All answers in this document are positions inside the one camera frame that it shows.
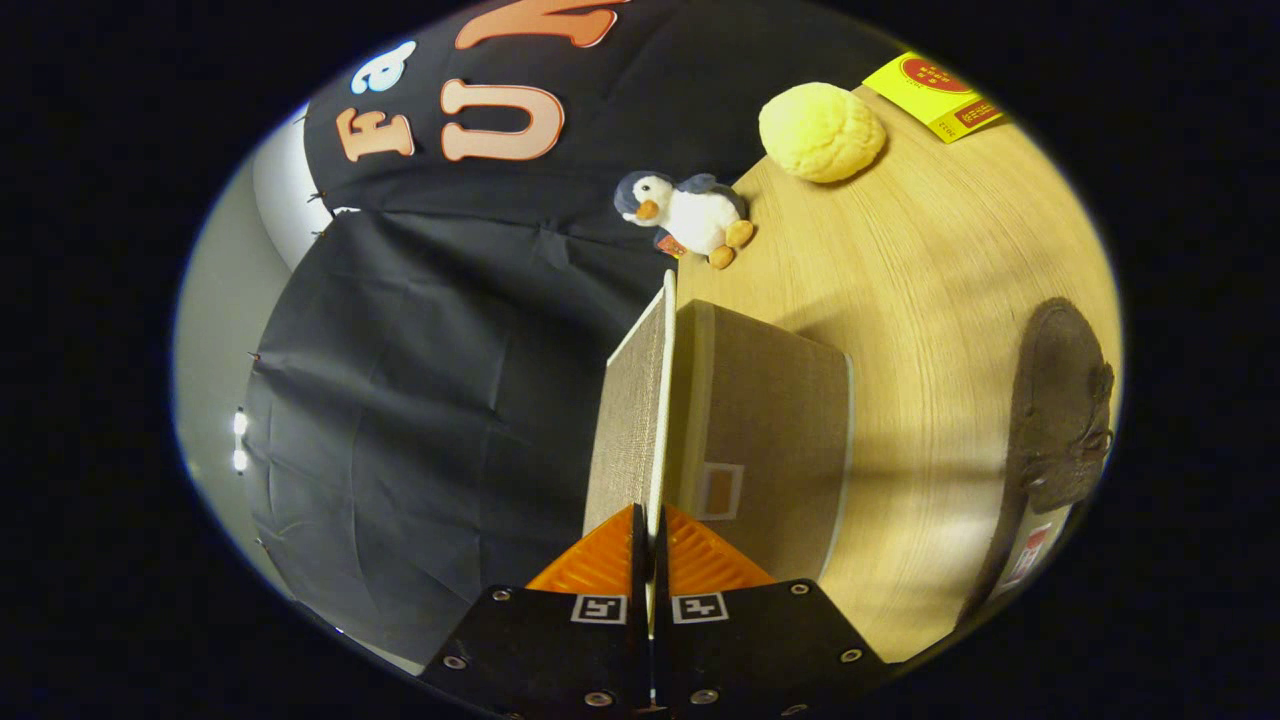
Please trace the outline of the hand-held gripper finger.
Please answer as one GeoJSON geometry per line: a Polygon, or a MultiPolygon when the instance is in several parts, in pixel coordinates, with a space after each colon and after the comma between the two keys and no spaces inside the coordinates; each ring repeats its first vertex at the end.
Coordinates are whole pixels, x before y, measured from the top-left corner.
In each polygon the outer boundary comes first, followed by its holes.
{"type": "Polygon", "coordinates": [[[774,579],[672,506],[653,564],[652,683],[672,719],[847,719],[891,678],[815,580],[774,579]]]}
{"type": "Polygon", "coordinates": [[[645,514],[627,505],[525,585],[484,589],[420,675],[485,719],[635,719],[652,698],[645,514]]]}

